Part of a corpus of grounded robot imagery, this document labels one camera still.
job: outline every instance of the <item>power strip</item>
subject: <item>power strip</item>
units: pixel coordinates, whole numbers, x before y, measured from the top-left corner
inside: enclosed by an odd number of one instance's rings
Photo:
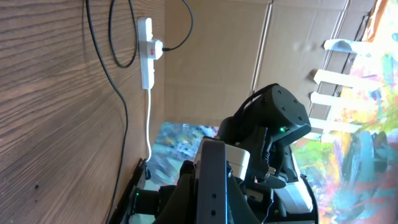
[[[154,60],[163,55],[163,42],[152,40],[152,19],[138,18],[139,56],[141,62],[142,88],[150,90],[155,83]]]

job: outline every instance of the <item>white cable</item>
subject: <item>white cable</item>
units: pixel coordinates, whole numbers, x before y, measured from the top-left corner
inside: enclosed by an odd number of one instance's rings
[[[147,150],[148,150],[147,162],[152,157],[152,148],[150,147],[150,142],[149,142],[149,121],[150,121],[150,89],[148,89],[148,110],[147,110],[147,124],[146,124],[146,139],[147,139]]]

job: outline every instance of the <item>wire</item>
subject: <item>wire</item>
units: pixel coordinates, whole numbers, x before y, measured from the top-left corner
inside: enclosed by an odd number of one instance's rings
[[[132,13],[134,13],[134,11],[132,10],[132,4],[131,4],[131,2],[130,2],[130,8],[131,8]],[[94,31],[94,27],[93,27],[93,21],[91,20],[90,0],[86,0],[86,11],[87,11],[88,26],[89,26],[89,28],[90,28],[91,38],[93,39],[93,44],[94,44],[94,48],[95,48],[95,51],[96,51],[96,53],[97,53],[98,59],[99,59],[99,61],[101,62],[101,65],[102,65],[102,68],[103,68],[103,70],[104,70],[104,72],[105,72],[106,78],[108,78],[108,81],[109,81],[109,83],[112,85],[113,90],[114,90],[114,91],[118,94],[118,96],[120,97],[120,100],[122,101],[123,106],[124,106],[124,112],[125,112],[125,114],[126,114],[126,129],[124,130],[123,146],[122,146],[122,151],[121,151],[121,156],[120,156],[120,163],[119,163],[119,169],[118,169],[118,176],[116,177],[116,185],[115,185],[115,188],[114,188],[114,191],[113,191],[113,195],[112,195],[111,207],[109,208],[108,214],[107,214],[107,216],[106,216],[106,223],[109,223],[109,220],[110,220],[110,218],[111,218],[112,208],[113,208],[113,206],[114,206],[114,203],[115,203],[115,200],[116,200],[116,194],[117,194],[117,192],[118,192],[118,187],[119,187],[119,178],[120,178],[121,168],[122,168],[122,164],[123,164],[124,149],[125,149],[125,147],[126,147],[127,132],[128,132],[128,129],[129,129],[129,110],[128,110],[128,108],[127,108],[126,100],[124,99],[122,93],[119,91],[118,87],[117,87],[117,86],[115,85],[115,83],[113,82],[113,80],[112,80],[112,78],[111,78],[111,76],[110,76],[110,74],[109,74],[109,72],[108,72],[108,69],[106,68],[106,65],[105,65],[104,60],[103,60],[102,55],[101,55],[100,48],[98,47],[98,43],[97,43],[97,40],[96,40],[96,37],[95,37],[95,31]],[[130,66],[130,65],[132,64],[132,62],[133,62],[134,59],[135,59],[136,51],[137,51],[137,48],[134,50],[134,55],[133,55],[133,58],[132,58],[131,62],[129,62],[129,64],[126,65],[125,67],[128,67],[128,66]]]
[[[147,110],[147,124],[146,124],[146,140],[147,140],[147,149],[148,149],[148,159],[146,162],[150,160],[152,157],[152,148],[149,142],[149,121],[150,121],[150,89],[148,89],[148,110]]]
[[[111,7],[109,9],[109,21],[108,21],[108,36],[109,36],[109,45],[111,46],[111,53],[113,56],[114,61],[116,62],[116,65],[118,65],[121,68],[128,68],[130,67],[130,65],[133,63],[134,59],[136,59],[136,55],[137,55],[137,49],[138,49],[138,36],[137,36],[137,23],[136,23],[136,15],[134,13],[134,9],[132,6],[132,2],[131,0],[129,0],[129,5],[130,5],[130,11],[131,11],[131,16],[132,16],[132,23],[134,25],[134,35],[136,38],[135,41],[135,48],[134,48],[134,53],[132,55],[132,58],[130,60],[129,63],[127,63],[127,65],[123,65],[119,60],[118,57],[116,56],[116,51],[113,47],[113,39],[112,39],[112,18],[113,18],[113,8],[114,8],[114,3],[115,0],[111,1]]]
[[[185,43],[185,41],[187,41],[188,37],[191,35],[192,29],[193,29],[193,14],[192,14],[191,8],[190,8],[189,5],[187,4],[187,2],[185,2],[185,0],[182,0],[182,2],[184,2],[184,4],[187,6],[187,8],[188,8],[188,10],[189,10],[189,14],[191,15],[191,28],[190,28],[190,30],[189,30],[189,33],[188,33],[187,37],[186,37],[180,44],[178,44],[176,47],[173,47],[173,48],[164,47],[164,48],[162,49],[164,52],[166,52],[166,51],[171,51],[171,50],[175,50],[175,49],[181,47],[181,45],[182,45],[183,43]]]

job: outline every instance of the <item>wooden wall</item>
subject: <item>wooden wall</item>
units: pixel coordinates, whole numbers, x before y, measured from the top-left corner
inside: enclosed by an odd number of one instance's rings
[[[130,112],[119,195],[146,157],[146,94],[139,60],[113,62],[110,0],[91,0],[96,36]],[[133,0],[164,39],[164,1]],[[134,48],[128,1],[117,0],[113,37]],[[110,206],[126,124],[95,54],[83,0],[0,1],[0,223],[102,223]],[[155,63],[151,141],[164,118],[164,60]]]

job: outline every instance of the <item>cardboard wall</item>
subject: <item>cardboard wall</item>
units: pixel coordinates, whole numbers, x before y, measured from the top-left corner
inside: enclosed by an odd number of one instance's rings
[[[218,126],[248,97],[266,1],[187,0],[191,37],[165,53],[165,119]],[[181,0],[166,4],[165,46],[187,34],[190,18]]]
[[[258,0],[188,0],[195,15],[192,36],[166,53],[165,119],[217,126],[234,114],[251,90],[267,4]],[[338,38],[354,39],[375,0],[352,0]],[[307,108],[315,91],[311,71],[322,68],[323,42],[336,32],[346,0],[274,0],[257,89],[279,83]],[[166,43],[178,44],[190,25],[179,0],[166,4]],[[332,53],[328,70],[342,72],[348,54]],[[322,84],[332,95],[335,85]],[[327,106],[312,117],[325,119]]]

